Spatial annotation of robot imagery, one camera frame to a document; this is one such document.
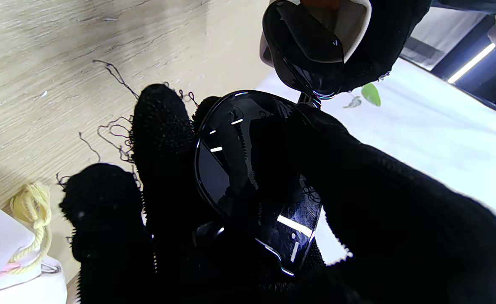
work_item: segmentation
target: sunglasses lens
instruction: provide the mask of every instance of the sunglasses lens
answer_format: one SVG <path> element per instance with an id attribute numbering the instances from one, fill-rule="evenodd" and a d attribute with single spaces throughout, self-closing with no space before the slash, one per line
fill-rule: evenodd
<path id="1" fill-rule="evenodd" d="M 296 106 L 263 92 L 236 92 L 210 111 L 195 158 L 202 196 L 226 225 L 255 238 L 294 274 L 321 211 L 317 194 L 288 157 L 290 123 L 305 123 Z"/>
<path id="2" fill-rule="evenodd" d="M 278 77 L 287 86 L 321 99 L 340 92 L 344 49 L 302 5 L 272 3 L 263 16 L 263 32 Z"/>

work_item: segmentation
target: wooden table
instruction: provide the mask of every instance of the wooden table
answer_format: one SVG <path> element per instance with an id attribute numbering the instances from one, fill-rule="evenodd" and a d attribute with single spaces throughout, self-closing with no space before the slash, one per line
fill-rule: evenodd
<path id="1" fill-rule="evenodd" d="M 201 101 L 250 89 L 267 0 L 0 0 L 0 208 L 24 183 L 51 186 L 53 246 L 66 280 L 78 271 L 57 204 L 55 175 L 97 161 L 130 166 L 96 129 L 128 117 L 134 96 L 93 59 L 113 63 L 140 92 L 168 81 Z M 190 112 L 194 104 L 186 103 Z"/>

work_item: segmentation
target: green leaf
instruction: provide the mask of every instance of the green leaf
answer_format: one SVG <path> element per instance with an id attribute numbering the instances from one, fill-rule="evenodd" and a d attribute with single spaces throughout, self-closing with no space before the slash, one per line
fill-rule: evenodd
<path id="1" fill-rule="evenodd" d="M 360 106 L 360 104 L 362 104 L 362 99 L 360 96 L 355 96 L 348 106 L 344 106 L 344 109 L 356 108 L 357 106 Z"/>
<path id="2" fill-rule="evenodd" d="M 379 92 L 373 83 L 364 85 L 361 94 L 368 102 L 375 104 L 376 106 L 381 106 L 381 97 L 379 97 Z"/>

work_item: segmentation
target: glove finger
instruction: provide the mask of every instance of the glove finger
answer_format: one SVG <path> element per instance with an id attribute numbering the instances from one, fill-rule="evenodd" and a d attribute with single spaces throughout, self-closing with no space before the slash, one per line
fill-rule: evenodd
<path id="1" fill-rule="evenodd" d="M 75 227 L 72 254 L 81 262 L 81 303 L 149 296 L 155 278 L 152 240 L 133 175 L 94 164 L 71 177 L 64 191 L 60 208 Z"/>
<path id="2" fill-rule="evenodd" d="M 189 271 L 192 232 L 211 220 L 210 207 L 195 186 L 195 135 L 184 102 L 163 84 L 145 88 L 134 110 L 130 139 L 160 286 L 168 289 L 182 284 Z"/>
<path id="3" fill-rule="evenodd" d="M 195 114 L 192 115 L 193 119 L 193 129 L 197 133 L 199 129 L 201 129 L 201 124 L 203 123 L 203 119 L 207 116 L 212 107 L 220 100 L 219 97 L 210 96 L 207 97 L 199 104 L 199 107 L 195 111 Z"/>

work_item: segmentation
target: loose black thread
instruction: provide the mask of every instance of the loose black thread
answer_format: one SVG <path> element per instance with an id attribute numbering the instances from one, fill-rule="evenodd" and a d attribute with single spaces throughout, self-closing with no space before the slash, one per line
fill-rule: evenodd
<path id="1" fill-rule="evenodd" d="M 93 59 L 92 62 L 100 62 L 100 63 L 103 63 L 105 64 L 105 69 L 107 71 L 109 71 L 109 73 L 111 75 L 113 75 L 113 77 L 118 81 L 118 83 L 122 84 L 124 87 L 126 87 L 128 90 L 130 90 L 130 92 L 133 94 L 133 96 L 136 97 L 136 99 L 138 100 L 139 99 L 139 95 L 137 93 L 135 93 L 132 88 L 130 88 L 130 86 L 128 84 L 126 84 L 126 82 L 124 81 L 124 78 L 122 77 L 122 75 L 120 74 L 120 71 L 118 71 L 118 69 L 112 64 L 112 63 L 109 63 L 107 61 L 103 61 L 103 60 L 97 60 L 97 59 Z M 116 76 L 113 71 L 111 71 L 111 69 L 109 69 L 109 67 L 112 67 L 115 72 L 117 72 L 118 76 Z"/>
<path id="2" fill-rule="evenodd" d="M 133 163 L 133 160 L 132 160 L 132 157 L 130 155 L 130 152 L 132 151 L 132 149 L 129 149 L 127 151 L 124 151 L 122 146 L 117 146 L 116 144 L 114 144 L 112 141 L 108 140 L 107 138 L 105 138 L 102 134 L 101 134 L 101 129 L 105 128 L 107 129 L 107 131 L 109 131 L 109 133 L 113 136 L 118 136 L 118 137 L 125 137 L 127 138 L 128 140 L 124 141 L 124 143 L 126 142 L 129 142 L 130 138 L 127 137 L 127 136 L 124 136 L 124 135 L 118 135 L 118 134 L 114 134 L 111 132 L 111 128 L 114 127 L 114 126 L 121 126 L 123 127 L 124 129 L 126 129 L 123 125 L 120 125 L 120 124 L 117 124 L 118 121 L 120 121 L 121 119 L 124 119 L 125 121 L 127 121 L 128 123 L 130 123 L 130 125 L 132 124 L 132 122 L 130 121 L 130 119 L 133 119 L 132 116 L 130 116 L 130 119 L 127 119 L 126 117 L 124 116 L 120 116 L 119 118 L 115 119 L 114 121 L 110 121 L 107 125 L 100 125 L 98 126 L 98 129 L 97 129 L 97 133 L 98 133 L 98 136 L 101 137 L 101 139 L 105 140 L 107 143 L 109 143 L 111 146 L 113 146 L 116 150 L 118 150 L 119 154 L 120 154 L 120 160 L 121 161 L 125 161 L 125 162 L 129 162 L 129 163 Z"/>
<path id="3" fill-rule="evenodd" d="M 60 175 L 60 172 L 57 173 L 57 185 L 59 185 L 62 188 L 66 189 L 66 182 L 64 182 L 64 179 L 69 179 L 70 176 L 59 177 L 59 175 Z"/>
<path id="4" fill-rule="evenodd" d="M 90 150 L 92 152 L 94 152 L 98 156 L 98 162 L 101 163 L 101 156 L 100 156 L 100 154 L 98 153 L 98 151 L 96 151 L 96 150 L 94 150 L 92 148 L 92 146 L 90 145 L 90 143 L 88 141 L 86 141 L 84 138 L 82 138 L 82 132 L 79 132 L 79 139 L 82 140 L 82 141 L 84 141 L 84 143 L 88 146 L 88 148 L 90 148 Z"/>
<path id="5" fill-rule="evenodd" d="M 184 91 L 179 90 L 179 94 L 180 94 L 180 99 L 184 100 Z M 195 104 L 196 108 L 199 108 L 199 104 L 195 101 L 195 96 L 194 96 L 193 92 L 189 92 L 187 96 L 188 96 L 188 98 L 189 98 L 192 102 L 194 102 L 194 104 Z"/>
<path id="6" fill-rule="evenodd" d="M 313 187 L 304 186 L 302 188 L 302 194 L 307 195 L 308 200 L 312 202 L 320 203 L 321 198 L 319 198 L 319 195 L 315 196 L 314 193 L 317 194 Z"/>

